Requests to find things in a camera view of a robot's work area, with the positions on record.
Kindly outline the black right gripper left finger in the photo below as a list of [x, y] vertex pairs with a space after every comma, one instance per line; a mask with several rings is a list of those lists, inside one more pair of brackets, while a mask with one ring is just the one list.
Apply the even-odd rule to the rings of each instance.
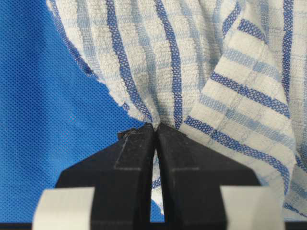
[[146, 230], [154, 157], [151, 124], [63, 170], [43, 191], [35, 230]]

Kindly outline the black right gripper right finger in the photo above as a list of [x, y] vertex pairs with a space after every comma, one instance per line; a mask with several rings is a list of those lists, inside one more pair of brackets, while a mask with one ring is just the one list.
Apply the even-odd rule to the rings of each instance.
[[156, 132], [165, 224], [171, 230], [283, 230], [254, 171], [161, 124]]

